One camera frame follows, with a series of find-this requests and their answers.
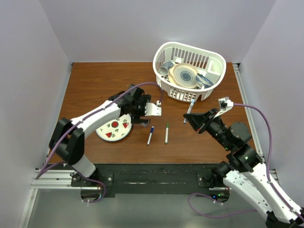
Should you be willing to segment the purple capped pen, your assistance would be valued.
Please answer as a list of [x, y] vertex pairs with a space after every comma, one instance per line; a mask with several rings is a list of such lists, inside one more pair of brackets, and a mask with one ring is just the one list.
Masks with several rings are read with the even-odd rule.
[[[194, 104], [195, 104], [195, 99], [191, 99], [191, 102], [190, 102], [190, 105], [189, 105], [189, 107], [188, 107], [188, 110], [187, 110], [186, 114], [190, 114], [190, 113], [191, 113]], [[184, 124], [187, 123], [187, 119], [186, 119], [186, 118], [184, 118], [183, 123], [184, 123]]]

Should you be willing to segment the white pen green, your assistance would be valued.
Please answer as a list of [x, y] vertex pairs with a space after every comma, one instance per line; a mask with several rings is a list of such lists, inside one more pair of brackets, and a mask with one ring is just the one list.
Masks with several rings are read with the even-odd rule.
[[168, 144], [168, 139], [169, 139], [169, 128], [166, 127], [166, 130], [165, 130], [165, 144]]

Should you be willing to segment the white pen blue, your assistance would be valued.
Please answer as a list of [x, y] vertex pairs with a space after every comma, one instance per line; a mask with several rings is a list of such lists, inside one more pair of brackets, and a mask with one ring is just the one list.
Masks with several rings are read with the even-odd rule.
[[150, 145], [151, 139], [152, 139], [152, 132], [150, 132], [149, 134], [147, 145]]

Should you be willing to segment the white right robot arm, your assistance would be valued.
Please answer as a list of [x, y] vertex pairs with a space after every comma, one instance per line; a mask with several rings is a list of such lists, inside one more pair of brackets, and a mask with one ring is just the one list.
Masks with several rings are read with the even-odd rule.
[[245, 123], [226, 127], [218, 109], [203, 114], [184, 114], [197, 133], [208, 132], [226, 151], [228, 162], [211, 171], [210, 182], [225, 185], [246, 200], [266, 221], [268, 228], [302, 228], [304, 209], [282, 190], [267, 172], [261, 156], [248, 145], [252, 135]]

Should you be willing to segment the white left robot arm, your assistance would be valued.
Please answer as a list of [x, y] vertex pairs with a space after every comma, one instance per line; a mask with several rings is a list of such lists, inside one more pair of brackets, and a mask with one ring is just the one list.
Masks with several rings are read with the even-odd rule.
[[49, 142], [49, 157], [58, 155], [87, 186], [102, 185], [98, 169], [85, 156], [85, 139], [102, 125], [125, 114], [131, 116], [133, 124], [149, 124], [150, 116], [162, 114], [161, 102], [153, 103], [151, 98], [139, 85], [130, 85], [128, 90], [109, 97], [82, 116], [59, 119]]

